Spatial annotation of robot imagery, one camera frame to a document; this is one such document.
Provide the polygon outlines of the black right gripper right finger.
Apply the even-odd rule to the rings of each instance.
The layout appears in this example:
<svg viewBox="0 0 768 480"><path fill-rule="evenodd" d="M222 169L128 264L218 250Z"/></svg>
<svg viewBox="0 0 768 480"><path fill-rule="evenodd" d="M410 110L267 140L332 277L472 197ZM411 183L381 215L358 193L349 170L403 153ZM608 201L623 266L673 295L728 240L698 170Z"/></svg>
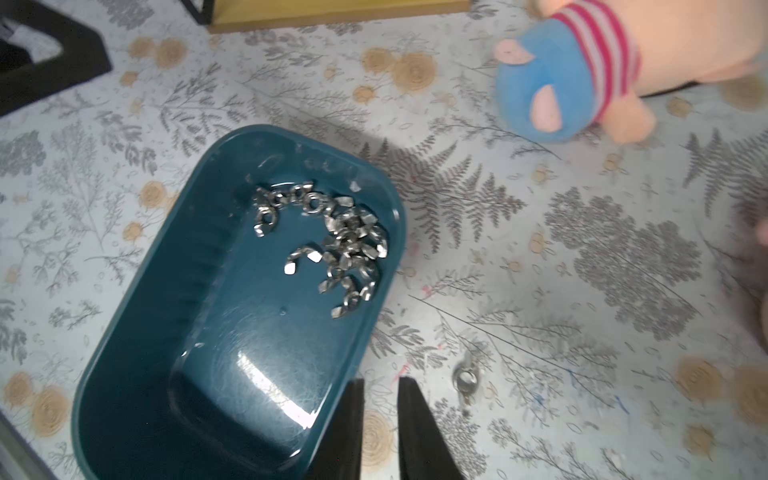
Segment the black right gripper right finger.
<svg viewBox="0 0 768 480"><path fill-rule="evenodd" d="M417 381L411 377L399 378L397 411L400 478L463 479Z"/></svg>

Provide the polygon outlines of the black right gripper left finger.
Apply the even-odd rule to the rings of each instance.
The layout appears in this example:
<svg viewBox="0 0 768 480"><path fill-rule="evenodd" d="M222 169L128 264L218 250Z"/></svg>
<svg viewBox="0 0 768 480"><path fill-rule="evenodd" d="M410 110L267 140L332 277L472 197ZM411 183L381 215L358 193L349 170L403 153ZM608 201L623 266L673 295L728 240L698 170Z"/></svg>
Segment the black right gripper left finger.
<svg viewBox="0 0 768 480"><path fill-rule="evenodd" d="M360 479L365 412L364 385L363 379L354 379L347 383L304 476L305 479Z"/></svg>

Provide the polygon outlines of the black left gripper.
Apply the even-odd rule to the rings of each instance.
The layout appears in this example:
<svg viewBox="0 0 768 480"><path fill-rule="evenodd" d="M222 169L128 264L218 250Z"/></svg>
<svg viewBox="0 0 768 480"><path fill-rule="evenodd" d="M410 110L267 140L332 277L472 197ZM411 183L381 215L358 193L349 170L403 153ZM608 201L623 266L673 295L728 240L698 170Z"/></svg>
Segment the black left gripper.
<svg viewBox="0 0 768 480"><path fill-rule="evenodd" d="M1 3L1 114L112 71L100 33L39 1Z"/></svg>

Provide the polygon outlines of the steel wing nut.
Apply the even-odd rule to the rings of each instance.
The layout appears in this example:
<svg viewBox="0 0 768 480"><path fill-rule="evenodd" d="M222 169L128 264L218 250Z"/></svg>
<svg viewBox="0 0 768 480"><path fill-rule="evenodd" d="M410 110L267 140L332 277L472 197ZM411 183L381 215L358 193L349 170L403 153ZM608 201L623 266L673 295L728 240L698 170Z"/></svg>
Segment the steel wing nut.
<svg viewBox="0 0 768 480"><path fill-rule="evenodd" d="M472 404L479 390L480 377L480 367L474 355L466 351L463 359L455 365L452 372L452 384L463 405Z"/></svg>

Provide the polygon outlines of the teal plastic storage tray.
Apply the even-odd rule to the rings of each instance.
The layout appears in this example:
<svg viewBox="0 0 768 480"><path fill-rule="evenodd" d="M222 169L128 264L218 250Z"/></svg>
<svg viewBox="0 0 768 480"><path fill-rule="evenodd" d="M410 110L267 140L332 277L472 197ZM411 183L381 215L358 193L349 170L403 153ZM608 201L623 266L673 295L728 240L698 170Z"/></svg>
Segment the teal plastic storage tray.
<svg viewBox="0 0 768 480"><path fill-rule="evenodd" d="M341 318L323 220L281 210L255 233L256 190L312 182L369 208L389 237L373 298ZM299 479L353 379L405 250L406 212L379 168L269 125L201 157L89 362L73 407L88 479Z"/></svg>

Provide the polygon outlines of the pile of steel wing nuts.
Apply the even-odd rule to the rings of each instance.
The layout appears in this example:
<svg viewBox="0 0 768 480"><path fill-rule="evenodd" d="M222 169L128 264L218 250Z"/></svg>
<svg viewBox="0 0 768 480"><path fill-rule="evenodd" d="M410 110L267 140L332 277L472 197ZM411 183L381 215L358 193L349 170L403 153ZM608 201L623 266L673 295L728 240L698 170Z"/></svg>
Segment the pile of steel wing nuts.
<svg viewBox="0 0 768 480"><path fill-rule="evenodd" d="M280 211L298 208L304 216L323 221L325 237L319 243L305 242L293 249L283 266L286 276L297 273L299 262L325 265L321 294L339 286L341 303L331 310L340 319L369 302L379 289L379 262L389 255L389 234L378 217L349 195L331 195L315 188L312 180L258 186L251 197L255 209L254 233L264 238L274 232Z"/></svg>

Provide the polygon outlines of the wooden three-tier shelf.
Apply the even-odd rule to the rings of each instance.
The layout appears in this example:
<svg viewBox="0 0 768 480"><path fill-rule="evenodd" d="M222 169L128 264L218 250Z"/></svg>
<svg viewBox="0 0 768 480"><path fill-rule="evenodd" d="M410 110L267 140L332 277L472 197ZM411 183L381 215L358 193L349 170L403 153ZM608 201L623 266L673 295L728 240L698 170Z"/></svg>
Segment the wooden three-tier shelf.
<svg viewBox="0 0 768 480"><path fill-rule="evenodd" d="M211 33L464 13L469 0L216 0L181 4Z"/></svg>

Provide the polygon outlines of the floral table mat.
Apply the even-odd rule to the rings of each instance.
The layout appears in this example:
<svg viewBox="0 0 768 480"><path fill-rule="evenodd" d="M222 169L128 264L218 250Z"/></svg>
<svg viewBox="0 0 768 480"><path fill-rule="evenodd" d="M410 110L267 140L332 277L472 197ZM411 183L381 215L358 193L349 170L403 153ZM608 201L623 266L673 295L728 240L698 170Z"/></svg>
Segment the floral table mat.
<svg viewBox="0 0 768 480"><path fill-rule="evenodd" d="M359 369L365 477L397 475L402 375L470 479L766 477L765 76L653 98L639 144L542 147L492 105L492 47L527 1L222 35L173 1L55 8L113 64L1 120L1 409L56 477L82 475L76 384L161 224L203 151L252 123L373 162L408 210Z"/></svg>

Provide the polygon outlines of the pink pig plush red dress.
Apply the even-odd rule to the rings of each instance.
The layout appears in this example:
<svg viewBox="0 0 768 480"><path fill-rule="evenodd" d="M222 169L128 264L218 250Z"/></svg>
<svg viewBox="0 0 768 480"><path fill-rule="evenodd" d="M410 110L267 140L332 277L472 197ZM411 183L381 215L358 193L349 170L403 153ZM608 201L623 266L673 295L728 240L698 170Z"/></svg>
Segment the pink pig plush red dress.
<svg viewBox="0 0 768 480"><path fill-rule="evenodd" d="M767 218L759 220L756 228L755 235L757 244L760 246L760 254L758 261L759 267L759 280L761 281L760 291L760 307L758 320L760 322L761 334L763 337L764 347L767 347Z"/></svg>

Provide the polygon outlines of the peach pig plush blue trousers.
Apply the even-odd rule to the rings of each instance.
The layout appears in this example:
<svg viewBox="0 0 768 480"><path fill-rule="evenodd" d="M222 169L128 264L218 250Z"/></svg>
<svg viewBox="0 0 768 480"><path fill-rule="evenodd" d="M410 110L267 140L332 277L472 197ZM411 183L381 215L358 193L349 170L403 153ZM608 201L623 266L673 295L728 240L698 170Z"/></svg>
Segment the peach pig plush blue trousers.
<svg viewBox="0 0 768 480"><path fill-rule="evenodd" d="M499 114L516 135L570 140L593 124L645 140L647 96L747 76L767 46L764 1L538 1L541 21L497 43Z"/></svg>

